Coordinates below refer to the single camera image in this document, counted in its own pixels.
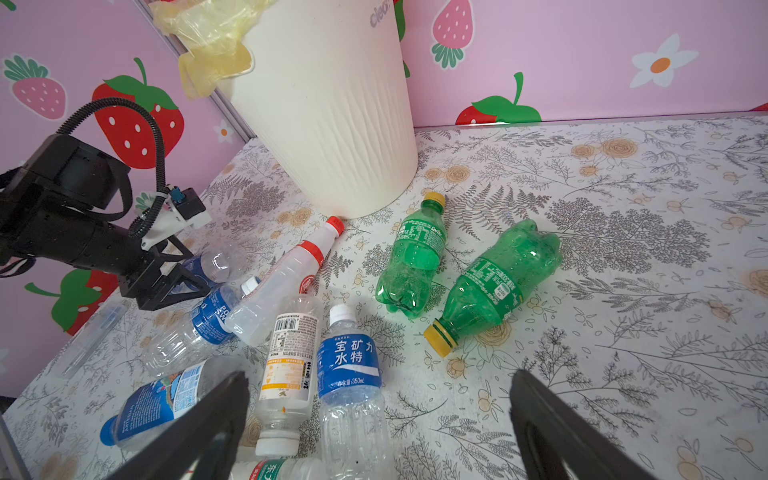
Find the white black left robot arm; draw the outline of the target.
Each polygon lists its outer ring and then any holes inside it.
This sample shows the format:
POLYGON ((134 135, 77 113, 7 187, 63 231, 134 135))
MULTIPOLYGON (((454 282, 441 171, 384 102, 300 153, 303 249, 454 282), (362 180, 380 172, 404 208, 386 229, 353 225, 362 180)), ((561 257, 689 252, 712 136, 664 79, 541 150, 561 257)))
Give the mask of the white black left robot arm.
POLYGON ((46 258, 119 279, 120 293, 156 311, 206 297, 207 281, 183 266, 193 254, 177 238, 205 208, 193 189, 156 194, 150 230, 116 225, 132 207, 130 169, 65 134, 49 136, 1 192, 1 259, 46 258))

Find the clear bottle blue Chinese label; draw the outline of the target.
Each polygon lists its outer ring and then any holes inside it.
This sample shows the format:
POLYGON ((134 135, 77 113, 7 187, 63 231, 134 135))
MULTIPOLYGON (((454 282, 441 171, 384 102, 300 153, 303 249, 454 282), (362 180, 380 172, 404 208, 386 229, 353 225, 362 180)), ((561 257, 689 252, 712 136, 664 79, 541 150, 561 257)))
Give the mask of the clear bottle blue Chinese label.
POLYGON ((394 479, 378 351, 354 308, 335 305, 318 353, 322 459, 331 479, 394 479))

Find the cream plastic waste bin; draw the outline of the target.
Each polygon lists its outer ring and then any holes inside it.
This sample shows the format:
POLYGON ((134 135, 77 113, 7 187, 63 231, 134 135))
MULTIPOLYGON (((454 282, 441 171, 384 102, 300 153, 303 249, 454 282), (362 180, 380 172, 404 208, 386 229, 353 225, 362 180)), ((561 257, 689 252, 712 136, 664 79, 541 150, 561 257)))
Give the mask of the cream plastic waste bin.
POLYGON ((223 90, 321 213, 359 218, 406 190, 418 159, 392 2, 279 1, 243 42, 253 69, 223 90))

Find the blue cap bottle blue label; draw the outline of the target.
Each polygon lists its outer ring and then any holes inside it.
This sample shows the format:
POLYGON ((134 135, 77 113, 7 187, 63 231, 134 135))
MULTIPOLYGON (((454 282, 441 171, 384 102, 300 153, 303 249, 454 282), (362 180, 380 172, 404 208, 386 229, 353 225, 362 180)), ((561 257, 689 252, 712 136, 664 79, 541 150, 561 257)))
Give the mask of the blue cap bottle blue label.
POLYGON ((245 369, 241 358, 214 356, 139 387, 106 420, 99 434, 101 443, 127 452, 142 450, 228 375, 245 369))

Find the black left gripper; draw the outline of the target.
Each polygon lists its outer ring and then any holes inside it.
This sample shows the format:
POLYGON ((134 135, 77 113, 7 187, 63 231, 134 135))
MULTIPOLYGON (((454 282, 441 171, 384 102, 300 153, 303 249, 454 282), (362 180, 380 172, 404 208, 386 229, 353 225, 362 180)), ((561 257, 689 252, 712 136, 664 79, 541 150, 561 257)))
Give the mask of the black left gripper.
POLYGON ((161 273, 163 262, 178 263, 194 256, 175 235, 154 245, 152 251, 143 250, 141 241, 126 229, 51 200, 1 212, 2 265, 11 266, 13 258, 45 258, 114 274, 121 295, 135 300, 143 311, 205 298, 211 292, 206 281, 181 265, 161 273))

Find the clear bottle orange white label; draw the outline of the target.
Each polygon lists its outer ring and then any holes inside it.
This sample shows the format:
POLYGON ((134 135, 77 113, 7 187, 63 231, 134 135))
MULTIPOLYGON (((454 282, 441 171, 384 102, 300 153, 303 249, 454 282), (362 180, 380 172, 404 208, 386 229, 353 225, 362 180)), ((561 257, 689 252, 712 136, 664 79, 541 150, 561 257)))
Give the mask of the clear bottle orange white label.
POLYGON ((312 411, 323 305, 313 295, 285 298, 277 311, 256 403, 261 429, 255 454, 291 457, 312 411))

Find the yellow bin liner bag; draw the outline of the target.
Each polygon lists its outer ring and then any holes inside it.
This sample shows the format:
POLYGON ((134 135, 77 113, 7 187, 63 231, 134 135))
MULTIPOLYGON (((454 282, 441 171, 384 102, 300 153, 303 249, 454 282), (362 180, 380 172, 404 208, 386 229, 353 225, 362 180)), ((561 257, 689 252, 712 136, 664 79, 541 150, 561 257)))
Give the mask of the yellow bin liner bag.
POLYGON ((163 35, 179 39, 186 49, 178 65, 188 98, 208 97, 220 81, 253 69, 253 56, 243 39, 273 4, 271 0, 176 0, 149 4, 154 26, 163 35))

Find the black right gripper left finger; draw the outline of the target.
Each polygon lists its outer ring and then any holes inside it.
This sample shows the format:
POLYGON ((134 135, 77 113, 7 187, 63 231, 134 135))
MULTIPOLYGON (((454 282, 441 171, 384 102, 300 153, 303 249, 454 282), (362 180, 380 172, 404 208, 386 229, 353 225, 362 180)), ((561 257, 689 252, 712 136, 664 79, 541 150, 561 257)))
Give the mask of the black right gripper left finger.
POLYGON ((114 471, 112 480, 227 479, 235 463, 250 400, 243 371, 225 377, 190 412, 114 471))

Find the green soda bottle yellow cap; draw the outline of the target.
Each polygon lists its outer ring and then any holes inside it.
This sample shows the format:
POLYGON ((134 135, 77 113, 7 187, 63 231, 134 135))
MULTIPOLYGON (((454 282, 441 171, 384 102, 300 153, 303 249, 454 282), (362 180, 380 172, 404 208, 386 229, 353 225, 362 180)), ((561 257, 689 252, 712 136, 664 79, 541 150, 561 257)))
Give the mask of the green soda bottle yellow cap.
POLYGON ((400 312, 410 321, 426 311, 445 250, 445 206, 443 194, 429 192, 420 208, 401 222, 389 263, 377 283, 376 300, 389 312, 400 312))

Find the left aluminium corner post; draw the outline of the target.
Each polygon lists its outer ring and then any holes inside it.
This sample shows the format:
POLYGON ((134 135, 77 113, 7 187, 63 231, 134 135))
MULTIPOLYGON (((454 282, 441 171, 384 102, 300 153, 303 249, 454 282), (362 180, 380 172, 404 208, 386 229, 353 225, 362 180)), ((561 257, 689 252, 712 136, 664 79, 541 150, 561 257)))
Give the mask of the left aluminium corner post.
POLYGON ((247 12, 244 18, 239 18, 239 4, 234 1, 136 4, 177 54, 185 94, 190 98, 212 96, 244 140, 254 138, 256 134, 221 93, 219 84, 253 69, 253 56, 242 43, 242 37, 255 14, 247 12))

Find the small bottle red green label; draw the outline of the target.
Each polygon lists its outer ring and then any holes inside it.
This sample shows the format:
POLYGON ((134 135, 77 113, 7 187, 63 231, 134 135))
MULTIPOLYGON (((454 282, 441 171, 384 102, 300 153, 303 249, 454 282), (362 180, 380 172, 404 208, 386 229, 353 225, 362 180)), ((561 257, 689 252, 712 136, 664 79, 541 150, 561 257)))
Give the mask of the small bottle red green label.
POLYGON ((324 480, 323 462, 316 458, 288 458, 235 463, 232 480, 324 480))

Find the white bottle red cap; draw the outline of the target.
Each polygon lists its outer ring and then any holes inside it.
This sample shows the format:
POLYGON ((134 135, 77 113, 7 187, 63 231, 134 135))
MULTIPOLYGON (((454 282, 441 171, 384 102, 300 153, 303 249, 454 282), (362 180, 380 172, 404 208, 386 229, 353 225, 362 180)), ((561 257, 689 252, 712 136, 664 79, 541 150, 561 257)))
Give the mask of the white bottle red cap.
POLYGON ((329 217, 321 228, 284 254, 256 287, 246 281, 242 285, 246 294, 226 317, 225 328, 251 347, 264 343, 274 329, 281 302, 309 291, 344 229, 338 217, 329 217))

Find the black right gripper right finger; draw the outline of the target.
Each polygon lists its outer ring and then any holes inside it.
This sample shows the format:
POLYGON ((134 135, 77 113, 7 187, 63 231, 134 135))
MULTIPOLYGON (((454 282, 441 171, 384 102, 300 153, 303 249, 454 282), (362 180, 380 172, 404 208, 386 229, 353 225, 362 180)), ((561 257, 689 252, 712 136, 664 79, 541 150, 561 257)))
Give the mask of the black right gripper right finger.
POLYGON ((510 389, 510 419, 530 479, 650 479, 652 476, 526 370, 510 389))

